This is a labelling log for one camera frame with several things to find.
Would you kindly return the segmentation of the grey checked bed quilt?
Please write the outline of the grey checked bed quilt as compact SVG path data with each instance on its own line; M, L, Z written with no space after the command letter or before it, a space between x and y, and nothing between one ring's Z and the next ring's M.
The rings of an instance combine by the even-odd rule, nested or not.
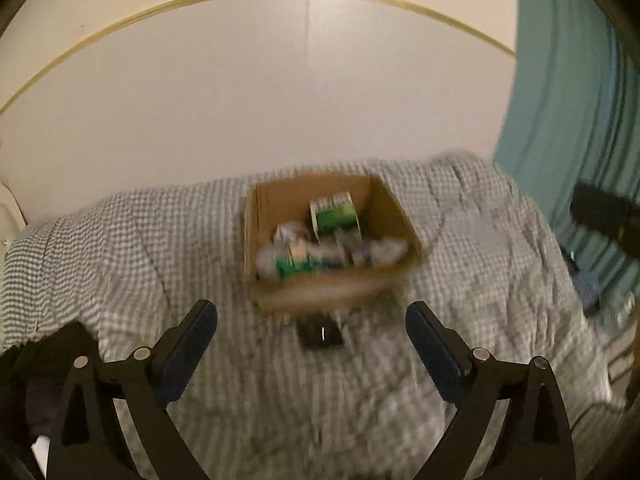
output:
M21 232L6 254L6 344L79 321L104 359L120 360L157 341L196 300L212 300L216 336L169 409L210 478L409 479L454 414L405 331L405 308L422 299L471 346L510 362L550 361L584 476L623 409L535 202L470 154L364 162L352 172L385 181L425 260L399 294L338 315L342 348L303 348L292 318L250 301L251 177L122 192Z

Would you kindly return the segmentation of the teal curtain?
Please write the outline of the teal curtain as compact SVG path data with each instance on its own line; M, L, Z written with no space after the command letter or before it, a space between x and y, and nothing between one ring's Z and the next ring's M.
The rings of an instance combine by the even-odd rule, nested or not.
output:
M639 265L570 218L579 181L639 197L639 74L593 0L518 0L518 66L495 160L536 200L604 304L639 289Z

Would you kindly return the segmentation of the small black object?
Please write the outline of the small black object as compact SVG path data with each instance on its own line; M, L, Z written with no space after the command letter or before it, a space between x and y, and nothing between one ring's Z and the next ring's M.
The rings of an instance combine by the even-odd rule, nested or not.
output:
M344 338L340 326L328 314L311 314L296 321L298 340L308 350L323 350L341 347Z

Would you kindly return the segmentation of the white tufted headboard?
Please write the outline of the white tufted headboard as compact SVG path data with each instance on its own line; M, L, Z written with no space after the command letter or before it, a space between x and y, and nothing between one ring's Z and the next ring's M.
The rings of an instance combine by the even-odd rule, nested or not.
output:
M0 185L0 243L1 255L4 256L21 230L26 228L26 221L20 206L4 185Z

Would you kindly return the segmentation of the brown cardboard box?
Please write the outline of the brown cardboard box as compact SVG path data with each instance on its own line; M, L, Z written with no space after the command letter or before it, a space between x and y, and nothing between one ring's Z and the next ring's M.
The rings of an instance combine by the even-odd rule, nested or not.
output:
M360 234L337 231L317 240L309 203L341 192L352 194ZM408 254L394 266L354 266L350 251L364 240L397 237ZM304 242L321 264L316 272L279 278L274 259ZM374 174L314 172L260 182L247 195L244 274L250 299L269 313L306 314L356 307L408 280L422 262L422 245L398 199Z

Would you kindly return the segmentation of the gold wall trim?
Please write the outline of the gold wall trim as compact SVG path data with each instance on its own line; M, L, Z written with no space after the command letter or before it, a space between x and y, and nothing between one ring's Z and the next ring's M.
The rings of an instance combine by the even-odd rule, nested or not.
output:
M308 44L319 41L320 34L316 29L320 26L319 6L321 3L332 3L334 6L347 6L347 0L175 0L153 6L137 14L123 18L122 20L94 32L73 47L64 50L49 64L38 70L32 78L26 81L21 88L1 107L6 112L11 106L21 99L21 96L34 86L51 70L65 63L66 60L77 55L78 52L104 40L104 38L116 34L131 26L138 26L141 22L152 20L158 22L162 15L168 14L174 20L184 18L189 9L212 9L219 12L220 17L215 20L215 28L220 32L220 38L234 39L242 32L258 41L272 39L274 45L271 50L299 50L298 56L303 58L308 55ZM455 18L429 9L426 6L418 6L404 0L352 0L352 8L361 10L366 2L375 3L378 6L403 10L412 14L424 16L429 20L449 26L466 36L473 37L484 44L488 44L503 54L515 58L515 52L495 38L484 32L464 24Z

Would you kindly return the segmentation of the green white carton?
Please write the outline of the green white carton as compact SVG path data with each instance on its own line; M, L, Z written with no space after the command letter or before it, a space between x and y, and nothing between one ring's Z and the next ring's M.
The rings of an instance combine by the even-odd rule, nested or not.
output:
M341 192L316 198L309 203L311 225L317 240L337 231L360 234L360 223L352 194Z

